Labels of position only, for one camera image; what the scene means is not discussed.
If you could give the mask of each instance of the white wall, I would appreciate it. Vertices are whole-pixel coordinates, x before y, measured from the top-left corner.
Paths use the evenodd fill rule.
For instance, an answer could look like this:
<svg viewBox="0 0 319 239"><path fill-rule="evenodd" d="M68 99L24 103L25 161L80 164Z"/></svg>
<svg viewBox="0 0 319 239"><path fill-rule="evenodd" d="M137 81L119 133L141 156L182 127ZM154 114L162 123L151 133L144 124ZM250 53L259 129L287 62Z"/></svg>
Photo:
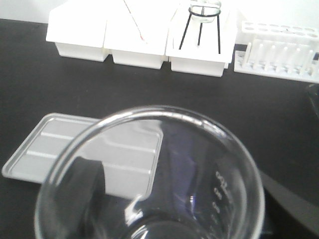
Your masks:
<svg viewBox="0 0 319 239"><path fill-rule="evenodd" d="M51 9L67 0L0 0L0 18L48 22ZM319 0L234 0L242 20L319 29ZM236 43L245 43L238 32Z"/></svg>
<svg viewBox="0 0 319 239"><path fill-rule="evenodd" d="M0 0L0 18L48 23L50 11L67 0Z"/></svg>

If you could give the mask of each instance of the test tube rack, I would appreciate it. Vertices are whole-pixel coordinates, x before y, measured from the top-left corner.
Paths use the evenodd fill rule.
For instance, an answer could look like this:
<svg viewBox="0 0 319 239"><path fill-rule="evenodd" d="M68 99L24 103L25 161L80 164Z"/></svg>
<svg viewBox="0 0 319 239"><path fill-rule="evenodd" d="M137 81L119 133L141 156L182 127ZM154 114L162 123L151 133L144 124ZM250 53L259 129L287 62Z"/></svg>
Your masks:
<svg viewBox="0 0 319 239"><path fill-rule="evenodd" d="M242 31L249 42L235 52L235 72L319 83L316 29L244 21Z"/></svg>

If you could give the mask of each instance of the wire ring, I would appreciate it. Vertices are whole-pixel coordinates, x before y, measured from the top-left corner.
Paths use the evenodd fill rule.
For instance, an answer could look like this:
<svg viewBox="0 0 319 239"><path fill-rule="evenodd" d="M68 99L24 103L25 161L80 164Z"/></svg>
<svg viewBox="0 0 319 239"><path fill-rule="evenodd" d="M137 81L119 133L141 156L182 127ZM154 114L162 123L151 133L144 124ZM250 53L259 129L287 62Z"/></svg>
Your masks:
<svg viewBox="0 0 319 239"><path fill-rule="evenodd" d="M216 14L210 14L210 15L204 15L204 14L200 14L200 13L195 13L195 12L193 12L193 11L191 10L192 7L189 7L188 11L189 11L190 14L192 14L192 15L194 15L194 16L199 16L199 17L213 17L213 16L218 16L218 15L220 15L220 13L221 13L220 6L219 6L219 7L218 7L218 6L205 6L205 7L208 7L208 8L216 8L216 9L218 9L218 13L216 13Z"/></svg>

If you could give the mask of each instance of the black countertop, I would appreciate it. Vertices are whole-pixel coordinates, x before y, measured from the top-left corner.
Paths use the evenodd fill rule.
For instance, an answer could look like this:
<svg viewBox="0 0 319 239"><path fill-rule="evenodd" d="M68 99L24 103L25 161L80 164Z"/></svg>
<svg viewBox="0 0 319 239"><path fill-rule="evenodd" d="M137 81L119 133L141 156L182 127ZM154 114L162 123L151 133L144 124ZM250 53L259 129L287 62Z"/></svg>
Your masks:
<svg viewBox="0 0 319 239"><path fill-rule="evenodd" d="M46 24L0 20L0 167L52 112L102 118L142 105L187 108L220 122L258 167L319 206L319 119L309 83L233 72L221 78L62 58ZM0 176L0 239L31 239L39 185Z"/></svg>

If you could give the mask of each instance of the white plastic container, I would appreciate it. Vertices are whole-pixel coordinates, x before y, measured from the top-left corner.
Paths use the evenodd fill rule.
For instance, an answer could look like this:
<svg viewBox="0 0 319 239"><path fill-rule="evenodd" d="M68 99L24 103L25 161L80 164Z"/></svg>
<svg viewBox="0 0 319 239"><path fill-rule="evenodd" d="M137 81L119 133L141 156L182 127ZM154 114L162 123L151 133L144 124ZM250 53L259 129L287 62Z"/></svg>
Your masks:
<svg viewBox="0 0 319 239"><path fill-rule="evenodd" d="M160 69L170 20L178 1L114 0L104 48L114 63Z"/></svg>
<svg viewBox="0 0 319 239"><path fill-rule="evenodd" d="M104 61L107 1L69 0L53 9L46 40L55 42L60 56Z"/></svg>
<svg viewBox="0 0 319 239"><path fill-rule="evenodd" d="M217 19L203 23L200 45L197 46L200 22L190 20L182 48L179 45L189 16L189 2L177 10L172 19L166 46L172 71L221 77L232 62L237 34L236 15L231 1L222 1L220 18L220 47L218 54Z"/></svg>

